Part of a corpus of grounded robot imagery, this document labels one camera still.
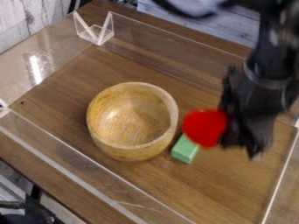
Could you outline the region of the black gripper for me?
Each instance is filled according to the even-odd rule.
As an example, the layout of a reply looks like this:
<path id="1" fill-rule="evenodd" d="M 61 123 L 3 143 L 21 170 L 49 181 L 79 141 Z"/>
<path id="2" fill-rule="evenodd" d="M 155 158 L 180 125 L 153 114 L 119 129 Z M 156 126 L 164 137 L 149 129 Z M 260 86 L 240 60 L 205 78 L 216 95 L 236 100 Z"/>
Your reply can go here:
<path id="1" fill-rule="evenodd" d="M 250 159 L 260 156 L 272 145 L 276 117 L 298 98 L 298 75 L 271 80 L 258 77 L 247 68 L 231 66 L 219 101 L 219 108 L 228 115 L 228 127 L 219 141 L 222 147 L 243 147 Z"/>

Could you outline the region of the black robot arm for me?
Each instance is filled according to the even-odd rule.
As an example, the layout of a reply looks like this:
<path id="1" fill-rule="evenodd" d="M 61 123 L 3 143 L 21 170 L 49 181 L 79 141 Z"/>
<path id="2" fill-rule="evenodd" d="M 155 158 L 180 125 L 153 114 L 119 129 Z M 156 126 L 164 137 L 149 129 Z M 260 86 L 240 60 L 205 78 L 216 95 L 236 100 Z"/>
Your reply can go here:
<path id="1" fill-rule="evenodd" d="M 276 117 L 299 99 L 299 0 L 153 0 L 185 18 L 209 18 L 235 5 L 259 13 L 256 46 L 223 79 L 219 108 L 228 114 L 222 147 L 242 146 L 250 158 L 271 147 Z"/>

